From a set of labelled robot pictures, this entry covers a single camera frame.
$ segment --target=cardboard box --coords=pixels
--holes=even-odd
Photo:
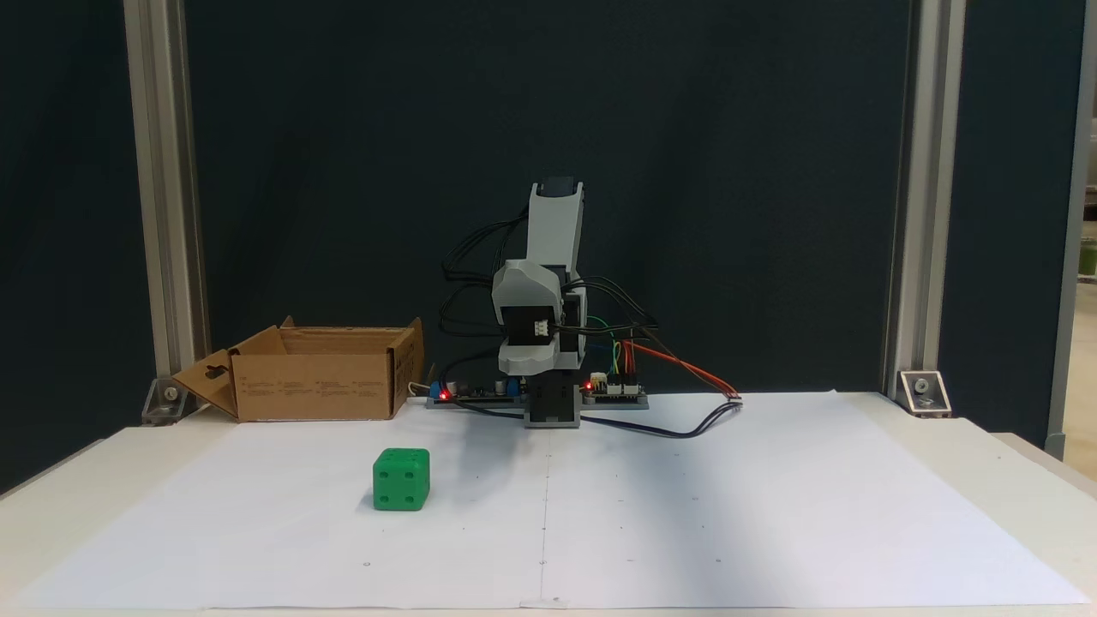
[[[296,327],[286,317],[174,375],[238,422],[388,419],[422,375],[422,323]]]

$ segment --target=green die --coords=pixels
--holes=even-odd
[[[373,507],[420,509],[430,493],[430,452],[388,448],[373,462]]]

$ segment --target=black cable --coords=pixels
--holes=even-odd
[[[507,242],[510,239],[510,236],[513,235],[514,229],[522,224],[522,221],[528,221],[529,218],[530,206],[527,205],[525,209],[519,213],[518,217],[510,222],[510,227],[507,229],[507,233],[504,234],[502,239],[499,240],[499,247],[495,249],[495,259],[491,261],[493,276],[495,276],[495,272],[498,272],[499,269],[502,268],[504,253],[507,250]]]
[[[627,333],[623,336],[617,336],[618,340],[626,340],[632,338],[646,339],[651,338],[646,334],[635,334],[633,330],[644,329],[645,327],[652,329],[658,329],[658,326],[649,326],[647,324],[633,323],[624,324],[620,326],[610,326],[608,328],[592,328],[592,327],[579,327],[579,326],[550,326],[551,329],[566,332],[572,334],[581,334],[584,336],[603,336],[603,335],[617,335],[618,333]]]
[[[614,302],[617,302],[618,306],[621,307],[621,310],[625,313],[625,315],[629,318],[633,319],[630,324],[624,324],[622,326],[613,326],[613,327],[619,327],[623,329],[627,329],[629,327],[634,327],[634,328],[648,327],[655,329],[659,327],[658,321],[656,321],[654,315],[647,312],[647,310],[641,306],[640,303],[636,302],[631,295],[629,295],[627,292],[621,289],[621,285],[617,284],[610,279],[607,279],[606,277],[583,277],[562,285],[561,290],[568,291],[576,288],[593,289],[606,293]],[[563,332],[591,335],[591,336],[608,334],[609,332],[617,332],[606,328],[589,328],[579,326],[559,326],[558,329]]]
[[[461,263],[462,260],[464,260],[465,257],[468,256],[470,253],[472,253],[474,248],[476,248],[477,246],[479,246],[480,243],[487,239],[488,236],[490,236],[491,234],[494,234],[499,229],[507,229],[507,233],[504,236],[502,240],[500,242],[499,247],[496,249],[496,257],[493,260],[493,263],[495,263],[496,261],[501,261],[501,255],[506,247],[507,240],[510,238],[510,235],[513,233],[514,228],[518,227],[519,224],[521,224],[522,221],[525,221],[528,218],[529,218],[529,206],[525,206],[517,217],[511,218],[509,221],[498,221],[496,223],[485,225],[472,232],[464,238],[462,238],[462,240],[457,243],[457,246],[453,247],[453,249],[451,249],[450,253],[448,253],[445,257],[442,259],[442,273],[445,277],[445,280],[490,282],[491,276],[494,276],[495,271],[498,270],[499,268],[498,266],[495,267],[495,270],[493,270],[490,274],[483,274],[480,272],[473,272],[471,270],[456,270],[455,268],[457,267],[459,263]]]
[[[701,420],[701,424],[697,425],[693,430],[688,430],[686,433],[679,433],[677,430],[669,430],[666,428],[659,428],[657,426],[647,426],[644,424],[636,424],[633,422],[625,422],[621,419],[610,419],[600,418],[593,416],[579,416],[580,419],[585,422],[592,422],[595,424],[601,424],[604,426],[612,426],[614,428],[623,428],[625,430],[635,430],[637,433],[646,433],[648,435],[658,435],[659,437],[668,437],[671,439],[690,439],[697,437],[698,435],[704,434],[704,431],[712,428],[712,425],[716,424],[716,420],[721,418],[724,414],[732,410],[743,407],[742,401],[726,401],[721,403],[719,407],[712,411],[708,416]]]

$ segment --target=box flap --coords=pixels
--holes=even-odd
[[[208,401],[211,405],[236,417],[231,360],[227,350],[215,351],[190,368],[179,371],[174,380]]]
[[[422,340],[422,322],[419,317],[416,317],[414,322],[408,324],[406,328],[393,328],[393,332],[399,333],[393,338],[393,341],[388,344],[389,349],[396,349],[400,345],[404,345],[409,338]]]
[[[239,417],[233,388],[233,356],[285,356],[278,327],[271,326],[236,347],[211,354],[192,367],[179,371],[176,382],[223,412]]]
[[[285,356],[285,344],[279,334],[278,326],[271,326],[252,335],[244,343],[228,349],[230,356]]]

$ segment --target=dark backdrop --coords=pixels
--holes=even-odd
[[[121,2],[0,9],[0,493],[140,420],[156,370]]]
[[[940,368],[962,415],[1040,447],[1085,4],[968,3]]]
[[[439,260],[538,179],[573,175],[580,272],[620,282],[680,356],[753,391],[875,390],[909,15],[869,0],[192,2],[214,344],[293,314],[423,316],[438,362],[479,348],[433,327]],[[486,294],[467,301],[489,314]],[[617,317],[603,299],[592,312]],[[669,368],[645,381],[695,389]]]

